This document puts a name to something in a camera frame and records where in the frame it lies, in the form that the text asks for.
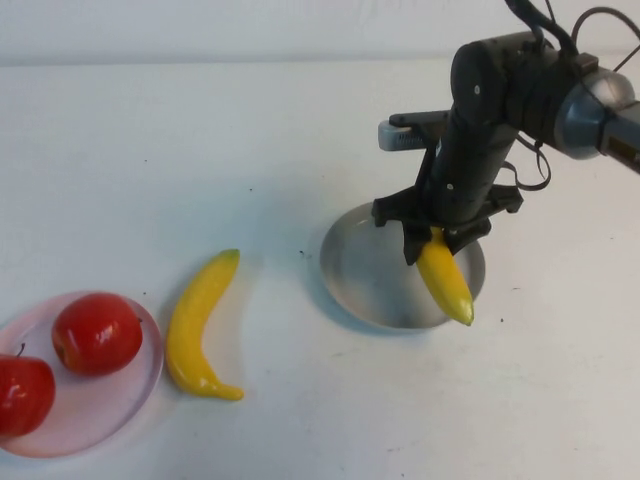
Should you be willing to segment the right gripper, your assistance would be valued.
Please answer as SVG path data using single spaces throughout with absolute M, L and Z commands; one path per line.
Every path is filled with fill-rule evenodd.
M 424 246 L 432 240 L 433 227 L 447 230 L 446 245 L 456 255 L 488 235 L 487 227 L 470 226 L 502 211 L 516 213 L 523 203 L 515 186 L 484 183 L 465 190 L 451 183 L 438 184 L 432 167 L 431 159 L 423 160 L 412 186 L 373 202 L 372 217 L 377 227 L 390 221 L 402 224 L 407 265 L 414 265 L 420 258 Z

